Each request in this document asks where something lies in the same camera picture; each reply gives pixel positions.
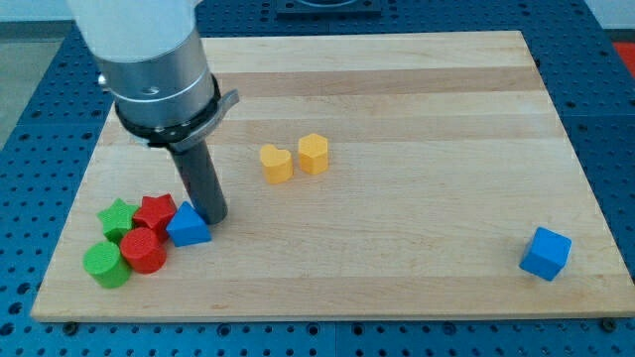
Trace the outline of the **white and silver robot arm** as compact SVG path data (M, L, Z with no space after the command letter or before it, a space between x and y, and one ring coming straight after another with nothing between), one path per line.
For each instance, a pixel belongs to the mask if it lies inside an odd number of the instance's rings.
M196 28L198 0L67 0L125 129L173 152L203 141L239 100L222 94Z

